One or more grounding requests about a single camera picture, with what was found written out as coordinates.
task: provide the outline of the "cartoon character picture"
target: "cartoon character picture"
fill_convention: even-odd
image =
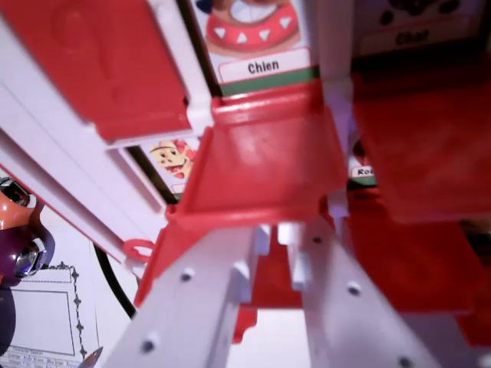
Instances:
[[[389,0],[390,6],[394,9],[408,12],[415,17],[424,13],[424,11],[437,0]],[[457,10],[460,6],[459,0],[446,0],[441,2],[438,7],[440,14],[449,14]],[[386,10],[381,16],[380,23],[389,25],[394,20],[392,10]]]
[[[197,0],[209,14],[208,51],[253,58],[285,51],[300,41],[298,16],[289,0]]]
[[[196,151],[184,140],[167,140],[153,146],[150,154],[158,166],[178,179],[187,179],[194,164]]]

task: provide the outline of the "red collar with spikes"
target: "red collar with spikes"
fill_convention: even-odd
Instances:
[[[221,48],[240,52],[257,52],[272,48],[298,32],[295,8],[280,5],[262,21],[246,24],[228,23],[211,14],[206,25],[206,37]]]

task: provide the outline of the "cartoon dog illustration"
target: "cartoon dog illustration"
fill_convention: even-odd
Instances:
[[[178,179],[186,179],[191,173],[196,151],[184,140],[167,140],[159,142],[150,151],[160,167]]]
[[[208,51],[253,58],[285,51],[300,41],[298,16],[289,0],[198,0],[209,14]]]

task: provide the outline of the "black cable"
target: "black cable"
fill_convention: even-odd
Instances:
[[[113,268],[110,266],[106,253],[101,251],[95,244],[94,249],[95,255],[97,256],[97,260],[99,261],[99,265],[101,266],[101,270],[104,273],[104,277],[106,278],[110,289],[113,291],[114,296],[116,297],[117,301],[120,302],[121,307],[123,307],[128,317],[133,318],[137,310],[135,309],[135,306],[133,306],[133,303],[131,303],[130,299],[128,299],[126,296],[123,288],[121,288],[119,281],[114,275]]]

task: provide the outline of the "red plastic flap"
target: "red plastic flap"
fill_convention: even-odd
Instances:
[[[473,313],[456,320],[472,346],[491,347],[491,265],[486,267],[486,284],[474,297]]]
[[[186,227],[314,218],[347,170],[319,82],[224,100],[177,209]]]
[[[472,310],[483,267],[457,223],[399,224],[375,201],[350,213],[357,258],[398,311]]]
[[[144,0],[0,0],[0,9],[104,139],[190,129],[184,87]]]
[[[402,222],[491,213],[491,81],[355,102],[363,146]]]

